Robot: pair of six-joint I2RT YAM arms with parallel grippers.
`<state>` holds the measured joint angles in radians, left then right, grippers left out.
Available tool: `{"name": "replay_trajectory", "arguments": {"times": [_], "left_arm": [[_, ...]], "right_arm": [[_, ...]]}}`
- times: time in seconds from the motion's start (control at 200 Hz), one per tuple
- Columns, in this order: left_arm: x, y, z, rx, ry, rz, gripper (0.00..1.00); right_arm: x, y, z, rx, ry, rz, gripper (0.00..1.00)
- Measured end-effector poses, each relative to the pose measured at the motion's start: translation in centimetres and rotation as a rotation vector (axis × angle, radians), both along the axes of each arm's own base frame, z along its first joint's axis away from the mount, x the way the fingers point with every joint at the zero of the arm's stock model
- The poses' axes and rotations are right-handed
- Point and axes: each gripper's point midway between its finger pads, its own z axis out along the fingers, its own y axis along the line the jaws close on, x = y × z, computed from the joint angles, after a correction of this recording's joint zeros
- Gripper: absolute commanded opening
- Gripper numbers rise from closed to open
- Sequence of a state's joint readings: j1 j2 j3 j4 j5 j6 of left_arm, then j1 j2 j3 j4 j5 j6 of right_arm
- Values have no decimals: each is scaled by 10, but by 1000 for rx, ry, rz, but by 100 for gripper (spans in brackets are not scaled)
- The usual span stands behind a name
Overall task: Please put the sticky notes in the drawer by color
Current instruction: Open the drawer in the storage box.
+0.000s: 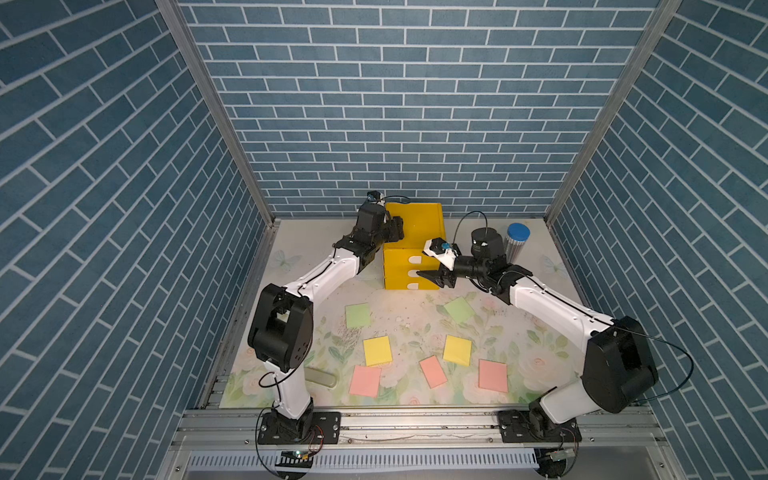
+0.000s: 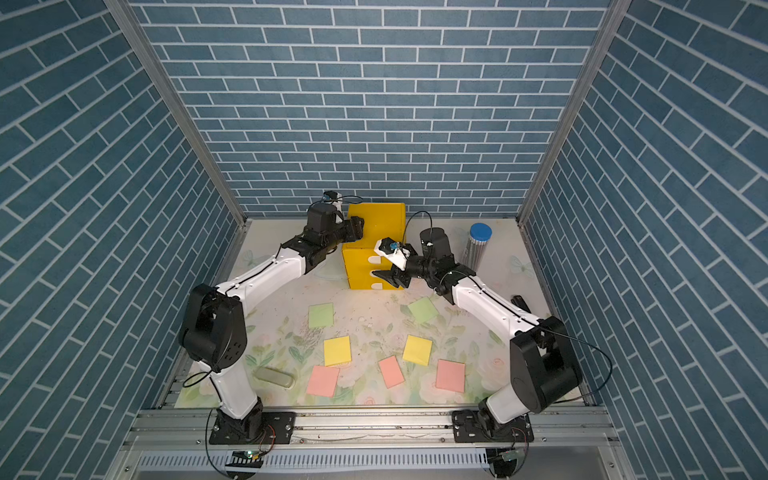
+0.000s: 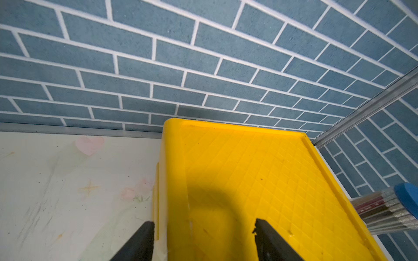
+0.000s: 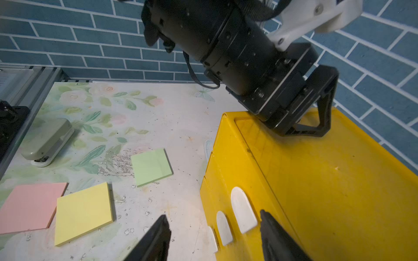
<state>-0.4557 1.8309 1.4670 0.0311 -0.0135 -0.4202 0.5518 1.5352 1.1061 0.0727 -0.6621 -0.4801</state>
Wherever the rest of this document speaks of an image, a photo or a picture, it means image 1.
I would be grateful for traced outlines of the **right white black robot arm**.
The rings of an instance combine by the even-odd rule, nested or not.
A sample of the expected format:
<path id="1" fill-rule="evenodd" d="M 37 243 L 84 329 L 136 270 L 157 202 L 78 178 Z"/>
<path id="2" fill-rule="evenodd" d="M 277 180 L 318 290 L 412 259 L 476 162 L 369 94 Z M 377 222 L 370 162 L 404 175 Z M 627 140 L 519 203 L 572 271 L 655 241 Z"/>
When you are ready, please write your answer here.
<path id="1" fill-rule="evenodd" d="M 493 228 L 476 229 L 471 253 L 437 237 L 425 241 L 423 253 L 439 262 L 418 275 L 440 288 L 459 278 L 485 293 L 544 321 L 584 354 L 575 381 L 555 387 L 528 406 L 528 424 L 540 433 L 583 414 L 619 413 L 658 381 L 648 337 L 630 317 L 614 319 L 591 310 L 547 287 L 528 269 L 508 261 L 503 239 Z"/>

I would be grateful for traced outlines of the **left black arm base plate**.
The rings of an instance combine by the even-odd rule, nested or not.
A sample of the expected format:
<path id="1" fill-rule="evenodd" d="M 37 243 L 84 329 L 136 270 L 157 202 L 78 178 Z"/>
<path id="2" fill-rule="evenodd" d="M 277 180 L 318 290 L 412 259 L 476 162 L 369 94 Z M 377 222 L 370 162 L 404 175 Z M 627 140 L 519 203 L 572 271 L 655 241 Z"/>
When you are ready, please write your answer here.
<path id="1" fill-rule="evenodd" d="M 259 445 L 336 445 L 341 419 L 339 411 L 310 412 L 294 420 L 271 409 L 261 417 L 256 439 Z"/>

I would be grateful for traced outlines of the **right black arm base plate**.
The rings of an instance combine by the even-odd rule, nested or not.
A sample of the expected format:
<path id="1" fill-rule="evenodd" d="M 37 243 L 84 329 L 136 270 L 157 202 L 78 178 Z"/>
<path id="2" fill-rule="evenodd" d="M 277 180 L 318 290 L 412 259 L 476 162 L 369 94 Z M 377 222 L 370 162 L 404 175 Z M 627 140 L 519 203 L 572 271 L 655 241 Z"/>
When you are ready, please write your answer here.
<path id="1" fill-rule="evenodd" d="M 504 443 L 566 443 L 582 441 L 575 419 L 555 424 L 542 412 L 503 410 L 497 414 Z"/>

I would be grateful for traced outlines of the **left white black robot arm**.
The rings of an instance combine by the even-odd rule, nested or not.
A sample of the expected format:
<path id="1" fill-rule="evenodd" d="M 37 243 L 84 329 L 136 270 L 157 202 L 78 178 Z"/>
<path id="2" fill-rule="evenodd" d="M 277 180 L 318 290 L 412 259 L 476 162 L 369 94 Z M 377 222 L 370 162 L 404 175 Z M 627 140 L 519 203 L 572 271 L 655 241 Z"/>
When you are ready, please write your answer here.
<path id="1" fill-rule="evenodd" d="M 303 367 L 313 343 L 314 308 L 362 272 L 384 244 L 403 238 L 403 220 L 388 212 L 385 197 L 370 191 L 351 232 L 333 244 L 320 264 L 286 285 L 262 289 L 247 344 L 266 368 L 270 382 L 260 386 L 274 391 L 271 413 L 287 427 L 308 427 L 314 409 Z"/>

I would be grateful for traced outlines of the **yellow three-drawer cabinet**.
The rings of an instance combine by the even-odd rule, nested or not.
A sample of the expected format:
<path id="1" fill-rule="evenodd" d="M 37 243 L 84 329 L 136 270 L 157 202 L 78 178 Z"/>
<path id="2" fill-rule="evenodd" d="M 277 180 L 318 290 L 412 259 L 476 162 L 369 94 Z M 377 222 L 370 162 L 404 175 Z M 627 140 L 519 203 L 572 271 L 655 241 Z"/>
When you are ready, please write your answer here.
<path id="1" fill-rule="evenodd" d="M 419 270 L 437 270 L 439 262 L 423 253 L 432 239 L 446 236 L 439 203 L 388 203 L 392 217 L 403 220 L 404 238 L 382 247 L 384 285 L 387 290 L 437 290 L 438 286 L 420 277 Z"/>

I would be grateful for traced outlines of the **yellow sticky note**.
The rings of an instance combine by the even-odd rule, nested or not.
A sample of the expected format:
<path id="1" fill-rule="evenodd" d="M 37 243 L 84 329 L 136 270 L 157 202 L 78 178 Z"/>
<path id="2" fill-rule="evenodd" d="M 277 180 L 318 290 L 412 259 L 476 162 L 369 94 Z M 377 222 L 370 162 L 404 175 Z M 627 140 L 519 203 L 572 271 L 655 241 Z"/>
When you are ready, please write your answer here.
<path id="1" fill-rule="evenodd" d="M 446 362 L 469 367 L 471 364 L 472 341 L 447 335 L 443 349 L 443 359 Z"/>
<path id="2" fill-rule="evenodd" d="M 388 336 L 366 339 L 363 341 L 363 348 L 367 367 L 384 365 L 393 361 Z"/>

